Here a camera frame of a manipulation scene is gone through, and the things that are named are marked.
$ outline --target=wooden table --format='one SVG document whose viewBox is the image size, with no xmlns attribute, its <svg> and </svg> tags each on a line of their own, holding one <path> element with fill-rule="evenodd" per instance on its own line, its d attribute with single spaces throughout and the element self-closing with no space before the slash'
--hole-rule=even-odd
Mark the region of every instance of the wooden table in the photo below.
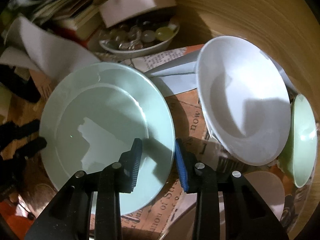
<svg viewBox="0 0 320 240">
<path fill-rule="evenodd" d="M 205 43 L 220 35 L 254 43 L 276 60 L 320 116 L 320 25 L 304 0 L 177 0 L 178 45 Z M 293 239 L 320 200 L 320 167 Z"/>
</svg>

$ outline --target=plate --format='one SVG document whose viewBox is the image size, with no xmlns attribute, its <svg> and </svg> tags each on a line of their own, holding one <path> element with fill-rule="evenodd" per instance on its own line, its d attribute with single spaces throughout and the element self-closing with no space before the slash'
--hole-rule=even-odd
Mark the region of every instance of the plate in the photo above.
<svg viewBox="0 0 320 240">
<path fill-rule="evenodd" d="M 244 174 L 280 221 L 284 208 L 284 187 L 279 177 L 268 171 Z"/>
<path fill-rule="evenodd" d="M 174 157 L 174 126 L 163 96 L 142 73 L 116 63 L 97 63 L 62 80 L 44 107 L 40 135 L 48 142 L 42 161 L 58 190 L 78 170 L 92 173 L 117 162 L 141 138 L 137 185 L 120 194 L 122 215 L 159 193 Z"/>
<path fill-rule="evenodd" d="M 203 46 L 196 73 L 210 136 L 249 165 L 274 160 L 287 141 L 291 112 L 270 58 L 246 40 L 221 36 Z"/>
<path fill-rule="evenodd" d="M 292 103 L 288 141 L 279 155 L 280 168 L 303 187 L 311 176 L 317 154 L 317 128 L 308 100 L 297 95 Z"/>
</svg>

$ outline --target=silver screw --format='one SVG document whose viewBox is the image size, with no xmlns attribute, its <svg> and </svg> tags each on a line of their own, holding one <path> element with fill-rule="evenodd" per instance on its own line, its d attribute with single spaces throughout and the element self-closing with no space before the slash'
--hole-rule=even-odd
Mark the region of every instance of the silver screw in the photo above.
<svg viewBox="0 0 320 240">
<path fill-rule="evenodd" d="M 233 171 L 232 172 L 232 176 L 234 176 L 236 178 L 240 178 L 241 177 L 241 173 L 239 171 Z"/>
<path fill-rule="evenodd" d="M 76 178 L 81 178 L 84 175 L 84 171 L 77 171 L 75 176 Z"/>
<path fill-rule="evenodd" d="M 204 168 L 204 164 L 203 163 L 196 163 L 195 167 L 197 169 L 203 169 Z"/>
<path fill-rule="evenodd" d="M 112 168 L 114 168 L 114 169 L 119 169 L 119 168 L 121 168 L 121 163 L 119 163 L 119 162 L 113 163 L 113 164 L 112 164 Z"/>
</svg>

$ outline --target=light green plate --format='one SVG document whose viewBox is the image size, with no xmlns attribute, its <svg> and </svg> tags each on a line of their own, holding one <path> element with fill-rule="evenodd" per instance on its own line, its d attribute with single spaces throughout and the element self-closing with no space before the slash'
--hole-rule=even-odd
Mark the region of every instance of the light green plate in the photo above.
<svg viewBox="0 0 320 240">
<path fill-rule="evenodd" d="M 316 160 L 316 121 L 308 100 L 301 94 L 292 102 L 291 112 L 289 137 L 279 155 L 279 162 L 280 168 L 294 179 L 295 185 L 303 187 Z"/>
<path fill-rule="evenodd" d="M 98 63 L 68 75 L 45 105 L 42 160 L 59 190 L 78 170 L 101 171 L 141 138 L 137 186 L 120 194 L 121 214 L 148 204 L 165 184 L 174 156 L 174 126 L 163 96 L 137 70 Z M 95 213 L 95 202 L 92 213 Z"/>
</svg>

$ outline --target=wood grain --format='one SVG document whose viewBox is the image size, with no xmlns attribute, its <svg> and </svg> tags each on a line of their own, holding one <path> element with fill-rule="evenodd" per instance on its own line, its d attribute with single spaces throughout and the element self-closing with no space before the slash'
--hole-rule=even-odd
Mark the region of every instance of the wood grain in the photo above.
<svg viewBox="0 0 320 240">
<path fill-rule="evenodd" d="M 178 45 L 196 45 L 220 35 L 242 37 L 275 59 L 320 116 L 320 26 L 304 0 L 177 0 Z M 294 238 L 320 200 L 320 169 Z"/>
</svg>

